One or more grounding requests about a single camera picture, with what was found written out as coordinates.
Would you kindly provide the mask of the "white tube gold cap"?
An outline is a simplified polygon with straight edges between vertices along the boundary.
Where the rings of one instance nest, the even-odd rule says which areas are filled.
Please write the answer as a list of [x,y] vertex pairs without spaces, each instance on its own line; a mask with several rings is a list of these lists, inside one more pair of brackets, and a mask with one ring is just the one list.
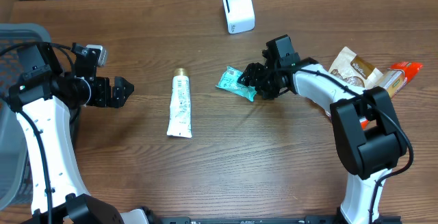
[[191,95],[190,79],[186,69],[178,68],[172,79],[170,98],[170,118],[166,134],[168,136],[191,138]]

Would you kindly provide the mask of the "teal snack packet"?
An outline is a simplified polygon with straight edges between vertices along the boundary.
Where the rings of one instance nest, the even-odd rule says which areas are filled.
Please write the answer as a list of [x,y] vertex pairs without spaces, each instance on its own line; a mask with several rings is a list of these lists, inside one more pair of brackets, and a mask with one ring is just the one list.
[[253,102],[257,91],[252,86],[245,86],[238,83],[237,81],[241,75],[241,71],[231,66],[227,66],[226,71],[222,74],[219,82],[216,84],[216,87],[232,92],[233,94],[239,95]]

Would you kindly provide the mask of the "cream brown nut bag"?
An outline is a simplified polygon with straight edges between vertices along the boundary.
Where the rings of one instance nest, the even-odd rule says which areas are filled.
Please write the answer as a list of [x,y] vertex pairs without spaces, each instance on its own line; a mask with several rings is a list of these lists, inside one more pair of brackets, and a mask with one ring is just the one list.
[[383,76],[373,64],[359,57],[348,47],[339,52],[328,71],[346,83],[366,89],[373,88]]

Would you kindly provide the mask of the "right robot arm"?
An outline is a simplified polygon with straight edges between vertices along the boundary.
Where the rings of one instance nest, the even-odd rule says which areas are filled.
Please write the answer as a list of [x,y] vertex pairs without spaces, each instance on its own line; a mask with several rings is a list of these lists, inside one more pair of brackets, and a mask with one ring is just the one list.
[[270,40],[263,64],[250,63],[238,83],[264,99],[292,92],[329,112],[338,157],[348,172],[346,194],[333,223],[401,223],[381,216],[378,203],[390,177],[407,171],[413,147],[382,87],[365,89],[331,75],[313,58],[301,59],[288,35]]

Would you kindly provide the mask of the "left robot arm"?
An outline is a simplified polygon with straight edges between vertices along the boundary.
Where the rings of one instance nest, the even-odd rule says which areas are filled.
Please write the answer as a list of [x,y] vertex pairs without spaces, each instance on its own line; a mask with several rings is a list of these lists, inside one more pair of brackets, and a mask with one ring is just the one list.
[[76,118],[71,111],[83,106],[121,108],[134,91],[123,77],[116,77],[111,86],[108,78],[97,76],[97,68],[106,63],[106,49],[22,42],[3,49],[1,55],[13,50],[31,60],[5,100],[27,143],[33,179],[29,223],[63,223],[66,219],[73,223],[153,223],[148,208],[121,213],[92,197],[77,166],[70,134]]

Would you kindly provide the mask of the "orange spaghetti packet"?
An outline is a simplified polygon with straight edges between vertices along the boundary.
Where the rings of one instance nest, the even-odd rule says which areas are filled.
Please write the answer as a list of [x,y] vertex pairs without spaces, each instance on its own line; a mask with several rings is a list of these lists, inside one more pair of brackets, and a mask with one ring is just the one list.
[[384,88],[393,98],[419,73],[422,67],[423,64],[419,62],[395,63],[383,73],[374,86]]

